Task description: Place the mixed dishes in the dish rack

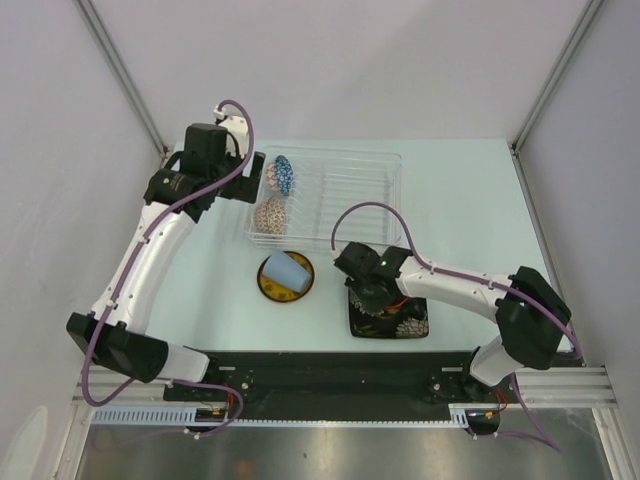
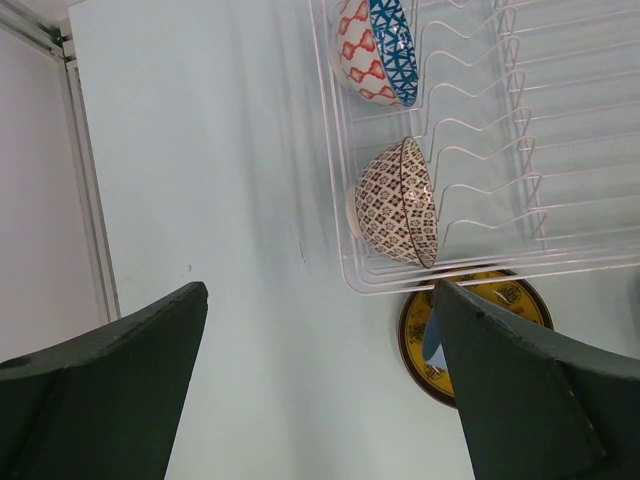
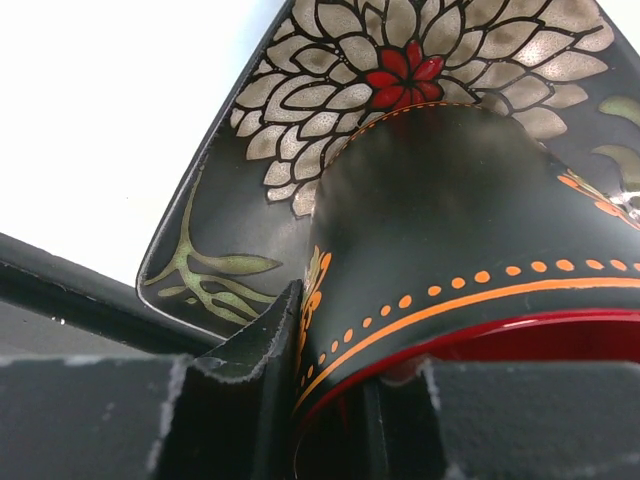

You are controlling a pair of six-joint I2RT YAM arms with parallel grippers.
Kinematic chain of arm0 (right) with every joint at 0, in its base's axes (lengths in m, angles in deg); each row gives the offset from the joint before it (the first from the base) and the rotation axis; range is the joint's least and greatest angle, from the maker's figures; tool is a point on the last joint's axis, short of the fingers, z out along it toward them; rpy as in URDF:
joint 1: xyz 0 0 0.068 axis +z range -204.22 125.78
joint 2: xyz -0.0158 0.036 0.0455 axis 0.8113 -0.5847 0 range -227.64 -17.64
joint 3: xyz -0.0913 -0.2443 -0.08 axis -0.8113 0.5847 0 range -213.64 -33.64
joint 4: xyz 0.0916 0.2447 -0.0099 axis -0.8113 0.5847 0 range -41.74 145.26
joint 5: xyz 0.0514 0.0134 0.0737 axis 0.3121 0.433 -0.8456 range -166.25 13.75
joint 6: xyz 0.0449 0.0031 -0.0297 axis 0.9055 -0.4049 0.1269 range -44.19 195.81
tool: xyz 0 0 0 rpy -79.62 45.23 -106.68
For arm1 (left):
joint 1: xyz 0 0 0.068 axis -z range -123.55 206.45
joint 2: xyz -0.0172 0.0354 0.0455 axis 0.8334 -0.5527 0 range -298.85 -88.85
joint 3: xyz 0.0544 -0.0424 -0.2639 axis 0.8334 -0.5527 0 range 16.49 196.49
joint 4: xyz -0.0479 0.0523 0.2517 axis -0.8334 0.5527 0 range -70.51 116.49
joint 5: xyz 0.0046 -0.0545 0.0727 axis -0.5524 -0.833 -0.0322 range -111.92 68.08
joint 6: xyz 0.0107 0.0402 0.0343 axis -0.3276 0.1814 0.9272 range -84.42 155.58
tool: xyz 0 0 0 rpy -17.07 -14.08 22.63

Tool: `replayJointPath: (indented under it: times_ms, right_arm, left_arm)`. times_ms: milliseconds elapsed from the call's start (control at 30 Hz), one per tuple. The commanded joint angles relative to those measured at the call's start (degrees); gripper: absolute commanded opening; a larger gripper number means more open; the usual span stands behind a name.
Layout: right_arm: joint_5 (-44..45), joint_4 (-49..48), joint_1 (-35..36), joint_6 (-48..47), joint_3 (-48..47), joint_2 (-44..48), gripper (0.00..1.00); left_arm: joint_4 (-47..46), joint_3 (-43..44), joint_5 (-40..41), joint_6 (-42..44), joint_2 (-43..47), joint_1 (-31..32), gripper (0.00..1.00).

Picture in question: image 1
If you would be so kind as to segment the blue patterned bowl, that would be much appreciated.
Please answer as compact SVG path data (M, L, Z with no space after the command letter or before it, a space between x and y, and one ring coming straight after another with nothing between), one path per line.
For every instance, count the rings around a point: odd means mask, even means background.
M284 155L277 155L266 167L267 185L277 194L289 196L293 186L293 167Z

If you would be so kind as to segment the red lacquer cup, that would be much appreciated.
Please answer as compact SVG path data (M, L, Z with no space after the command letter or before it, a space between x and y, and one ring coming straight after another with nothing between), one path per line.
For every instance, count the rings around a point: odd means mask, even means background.
M396 311L398 309L400 309L407 301L409 300L408 297L404 296L402 298L399 298L397 300L395 300L394 302L392 302L391 304L387 305L385 307L386 311Z

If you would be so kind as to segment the brown patterned bowl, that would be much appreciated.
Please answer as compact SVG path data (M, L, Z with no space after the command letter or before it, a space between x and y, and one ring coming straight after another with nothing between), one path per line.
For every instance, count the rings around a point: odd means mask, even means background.
M261 234L282 235L286 220L284 203L278 197L270 197L263 201L253 213L254 228Z

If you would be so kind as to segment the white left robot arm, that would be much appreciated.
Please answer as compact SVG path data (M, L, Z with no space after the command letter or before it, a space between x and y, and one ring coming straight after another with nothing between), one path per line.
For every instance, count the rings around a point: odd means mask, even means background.
M148 335L166 273L202 214L217 198L253 203L265 160L250 152L252 133L238 115L194 123L181 150L149 180L134 237L104 293L66 330L91 365L130 379L186 381L197 398L214 397L221 376L206 354Z

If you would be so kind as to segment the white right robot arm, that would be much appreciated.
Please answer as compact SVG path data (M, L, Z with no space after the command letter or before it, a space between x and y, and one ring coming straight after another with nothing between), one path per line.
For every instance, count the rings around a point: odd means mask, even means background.
M479 347L461 376L463 393L484 401L505 377L525 367L547 370L562 339L580 351L568 328L571 312L538 271L521 267L512 275L455 270L389 247L379 254L350 242L333 248L334 266L363 306L377 312L407 297L445 303L494 323L499 334Z

